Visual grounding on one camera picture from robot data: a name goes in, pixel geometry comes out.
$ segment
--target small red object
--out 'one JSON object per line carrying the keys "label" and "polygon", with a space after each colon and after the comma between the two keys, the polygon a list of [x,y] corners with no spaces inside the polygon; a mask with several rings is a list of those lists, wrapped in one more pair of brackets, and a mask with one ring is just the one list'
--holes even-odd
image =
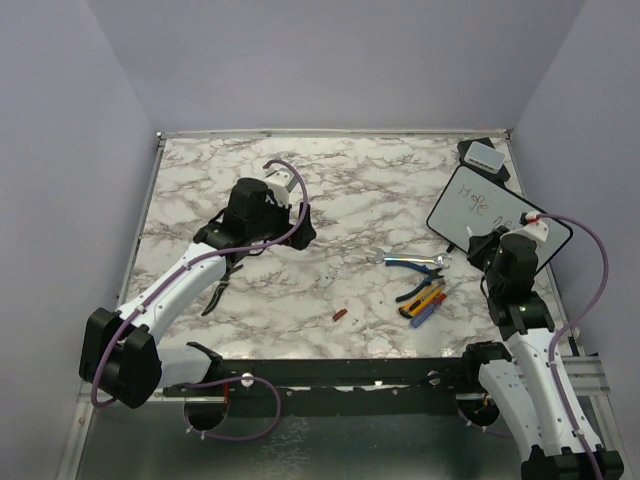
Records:
{"label": "small red object", "polygon": [[338,313],[336,313],[333,316],[333,321],[337,322],[338,320],[340,320],[342,317],[344,317],[347,314],[347,309],[343,308],[342,310],[340,310]]}

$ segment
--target blue pliers handle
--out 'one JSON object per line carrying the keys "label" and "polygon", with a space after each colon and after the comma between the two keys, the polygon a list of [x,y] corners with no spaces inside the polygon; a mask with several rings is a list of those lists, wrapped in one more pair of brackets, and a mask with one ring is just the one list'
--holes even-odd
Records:
{"label": "blue pliers handle", "polygon": [[431,282],[436,278],[443,278],[442,275],[440,275],[440,270],[442,270],[441,268],[430,269],[425,265],[418,265],[416,263],[411,263],[411,262],[402,262],[400,260],[388,260],[385,263],[385,265],[387,267],[410,268],[411,270],[415,270],[416,272],[424,273],[426,275],[424,280],[422,280],[416,288],[411,290],[409,293],[405,293],[404,295],[400,295],[399,297],[397,297],[396,302],[398,303],[404,302],[405,300],[409,300],[414,295],[417,295],[418,293],[420,293],[420,291],[423,288],[431,285]]}

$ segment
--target whiteboard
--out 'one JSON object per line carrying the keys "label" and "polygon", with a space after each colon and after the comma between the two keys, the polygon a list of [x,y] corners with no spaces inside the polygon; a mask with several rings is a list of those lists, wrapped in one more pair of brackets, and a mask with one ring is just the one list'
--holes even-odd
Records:
{"label": "whiteboard", "polygon": [[[515,193],[506,190],[475,173],[459,166],[435,207],[427,218],[427,226],[464,252],[469,250],[467,226],[474,235],[486,235],[504,225],[509,229],[520,227],[520,217],[531,210],[544,210]],[[549,224],[547,241],[536,249],[538,271],[560,250],[573,235],[567,225],[545,219]]]}

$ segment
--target screw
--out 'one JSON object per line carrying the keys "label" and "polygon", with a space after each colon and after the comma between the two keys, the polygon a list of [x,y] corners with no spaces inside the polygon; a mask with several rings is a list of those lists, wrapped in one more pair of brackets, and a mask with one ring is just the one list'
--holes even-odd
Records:
{"label": "screw", "polygon": [[427,373],[427,379],[429,380],[429,383],[434,387],[436,385],[440,385],[440,374],[435,370],[431,370],[429,373]]}

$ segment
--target wrench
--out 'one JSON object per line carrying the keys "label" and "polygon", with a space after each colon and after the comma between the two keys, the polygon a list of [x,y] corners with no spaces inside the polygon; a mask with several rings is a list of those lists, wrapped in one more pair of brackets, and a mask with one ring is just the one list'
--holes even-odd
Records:
{"label": "wrench", "polygon": [[451,258],[451,255],[448,253],[439,253],[437,255],[432,255],[431,257],[425,257],[423,255],[413,255],[410,253],[385,253],[381,248],[370,248],[375,253],[375,255],[367,257],[367,261],[370,263],[382,263],[388,260],[398,260],[400,262],[430,264],[435,265],[438,268],[449,268],[449,264],[445,262],[445,259]]}

